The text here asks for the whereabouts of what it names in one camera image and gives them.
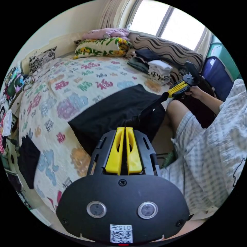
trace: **curtain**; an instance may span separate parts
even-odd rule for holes
[[[212,35],[213,35],[212,32],[205,27],[202,37],[195,48],[196,52],[203,55],[204,61],[207,57],[207,54],[210,48],[210,44],[212,41]]]
[[[99,29],[119,28],[126,6],[131,0],[104,0],[106,5],[102,12]]]

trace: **hand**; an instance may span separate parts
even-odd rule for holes
[[[189,92],[185,92],[186,95],[191,95],[193,98],[201,99],[203,91],[198,86],[190,87]]]

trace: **screw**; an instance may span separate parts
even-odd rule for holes
[[[176,223],[176,227],[180,227],[182,224],[183,224],[183,220],[181,219]]]
[[[62,219],[62,224],[67,226],[69,224],[69,222],[66,219]]]
[[[125,186],[125,185],[127,184],[127,182],[126,182],[126,180],[124,180],[124,179],[120,179],[119,182],[118,182],[118,184],[119,184],[120,186]]]

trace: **yellow gripper fingers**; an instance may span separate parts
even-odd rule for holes
[[[140,173],[142,171],[142,164],[141,164],[133,128],[126,127],[125,131],[126,131],[126,145],[127,145],[128,175]]]
[[[107,173],[120,175],[124,144],[124,127],[117,128],[111,152],[105,167]]]
[[[172,98],[172,95],[173,95],[175,92],[181,90],[182,88],[184,88],[184,87],[186,87],[186,86],[188,86],[188,84],[187,84],[185,81],[183,81],[183,82],[179,83],[178,85],[176,85],[175,87],[171,88],[171,89],[168,91],[168,93],[169,93],[169,98]]]

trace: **bed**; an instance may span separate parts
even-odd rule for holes
[[[38,80],[25,89],[20,106],[20,146],[27,135],[39,149],[34,189],[53,212],[64,190],[86,175],[90,161],[68,122],[128,87],[140,84],[157,95],[169,89],[129,66],[125,58],[73,57],[46,63]]]

